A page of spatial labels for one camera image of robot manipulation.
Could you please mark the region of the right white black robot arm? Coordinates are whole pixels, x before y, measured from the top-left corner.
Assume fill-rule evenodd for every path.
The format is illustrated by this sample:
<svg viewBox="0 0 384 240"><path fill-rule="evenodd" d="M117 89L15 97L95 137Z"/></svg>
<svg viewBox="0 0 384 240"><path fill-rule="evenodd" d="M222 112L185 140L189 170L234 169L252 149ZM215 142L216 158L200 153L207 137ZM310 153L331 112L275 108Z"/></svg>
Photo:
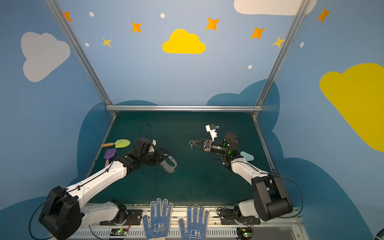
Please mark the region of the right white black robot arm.
<svg viewBox="0 0 384 240"><path fill-rule="evenodd" d="M190 141L192 147L221 156L223 165L241 176L252 186L253 199L235 204L240 218L257 217L264 222L293 212L293 205L283 179L278 174L263 171L246 159L246 152L238 151L234 133L226 133L220 143L214 139Z"/></svg>

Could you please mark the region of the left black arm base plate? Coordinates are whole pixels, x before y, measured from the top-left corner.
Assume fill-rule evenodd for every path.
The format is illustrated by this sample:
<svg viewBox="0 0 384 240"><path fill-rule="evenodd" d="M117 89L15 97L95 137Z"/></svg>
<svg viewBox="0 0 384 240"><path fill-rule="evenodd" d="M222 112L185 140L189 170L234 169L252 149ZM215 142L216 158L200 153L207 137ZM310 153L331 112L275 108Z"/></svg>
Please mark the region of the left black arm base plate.
<svg viewBox="0 0 384 240"><path fill-rule="evenodd" d="M117 216L111 221L102 221L100 226L139 226L142 221L142 210L119 211Z"/></svg>

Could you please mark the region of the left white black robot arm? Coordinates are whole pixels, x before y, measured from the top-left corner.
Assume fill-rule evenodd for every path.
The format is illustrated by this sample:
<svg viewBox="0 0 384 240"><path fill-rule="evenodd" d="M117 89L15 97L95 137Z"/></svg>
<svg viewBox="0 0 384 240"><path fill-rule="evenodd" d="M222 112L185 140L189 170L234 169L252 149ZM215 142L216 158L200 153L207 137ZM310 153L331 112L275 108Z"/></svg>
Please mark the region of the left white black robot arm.
<svg viewBox="0 0 384 240"><path fill-rule="evenodd" d="M95 210L86 210L84 206L105 188L142 165L161 165L166 172L173 173L175 166L169 165L167 160L174 161L174 158L165 150L157 148L155 140L136 139L128 153L115 158L99 172L66 188L57 186L52 189L43 203L39 222L54 238L66 240L84 225L111 221L121 210L118 204L108 202L106 207Z"/></svg>

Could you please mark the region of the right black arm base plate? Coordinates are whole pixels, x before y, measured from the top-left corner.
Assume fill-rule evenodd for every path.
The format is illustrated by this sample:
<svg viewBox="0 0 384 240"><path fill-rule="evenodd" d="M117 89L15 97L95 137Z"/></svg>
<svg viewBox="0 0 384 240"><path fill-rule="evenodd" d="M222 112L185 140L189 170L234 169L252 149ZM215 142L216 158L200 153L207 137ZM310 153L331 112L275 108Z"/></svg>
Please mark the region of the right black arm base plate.
<svg viewBox="0 0 384 240"><path fill-rule="evenodd" d="M261 221L255 216L244 217L237 209L217 208L217 215L222 225L260 225Z"/></svg>

